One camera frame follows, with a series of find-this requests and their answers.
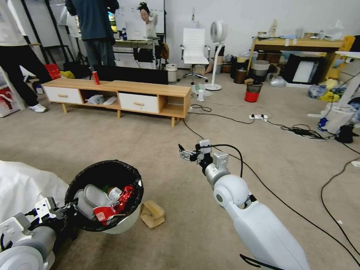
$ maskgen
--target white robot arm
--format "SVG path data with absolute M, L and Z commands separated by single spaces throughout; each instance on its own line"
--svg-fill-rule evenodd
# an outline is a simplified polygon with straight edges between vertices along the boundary
M 195 151 L 187 151 L 181 145 L 179 148 L 183 159 L 195 161 L 202 167 L 216 202 L 228 212 L 237 234 L 255 258 L 242 256 L 247 263 L 260 265 L 262 269 L 310 270 L 298 241 L 275 214 L 249 192 L 244 179 L 230 174 L 227 153 L 211 156 L 209 140 L 198 141 Z

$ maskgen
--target drawer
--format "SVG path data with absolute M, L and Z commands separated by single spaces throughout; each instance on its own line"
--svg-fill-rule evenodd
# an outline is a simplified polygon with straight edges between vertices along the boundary
M 157 96 L 119 93 L 119 101 L 124 110 L 159 113 Z
M 78 89 L 44 86 L 44 91 L 50 101 L 83 104 Z

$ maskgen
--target red plastic bag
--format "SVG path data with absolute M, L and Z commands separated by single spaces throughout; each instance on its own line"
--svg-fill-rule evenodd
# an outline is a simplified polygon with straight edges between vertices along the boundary
M 48 70 L 48 72 L 53 80 L 59 79 L 61 77 L 60 70 L 56 64 L 46 64 L 45 68 Z

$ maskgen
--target white sneaker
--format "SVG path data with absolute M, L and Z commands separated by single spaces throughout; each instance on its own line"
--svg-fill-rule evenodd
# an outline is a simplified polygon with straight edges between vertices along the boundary
M 43 105 L 41 105 L 40 103 L 35 106 L 29 106 L 29 108 L 36 113 L 44 113 L 48 111 L 48 109 Z

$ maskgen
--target small white trash can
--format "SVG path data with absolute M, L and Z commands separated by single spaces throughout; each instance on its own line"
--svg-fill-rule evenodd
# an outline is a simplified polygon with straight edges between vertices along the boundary
M 168 81 L 174 83 L 177 80 L 177 65 L 176 64 L 167 64 L 166 70 L 168 71 Z

